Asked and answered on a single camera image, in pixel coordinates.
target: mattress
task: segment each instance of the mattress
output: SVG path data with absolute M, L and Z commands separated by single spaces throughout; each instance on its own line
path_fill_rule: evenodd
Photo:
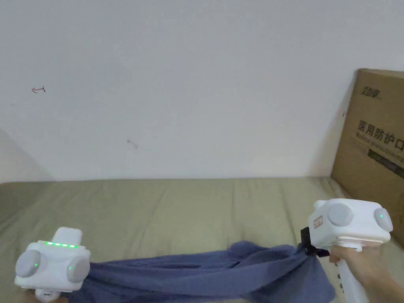
M 60 226 L 83 231 L 92 262 L 223 250 L 241 240 L 296 246 L 313 203 L 344 197 L 328 177 L 1 184 L 0 292 L 6 302 L 21 298 L 17 258 Z M 392 240 L 382 256 L 404 286 L 403 249 Z M 334 302 L 344 302 L 337 267 L 320 262 L 337 290 Z

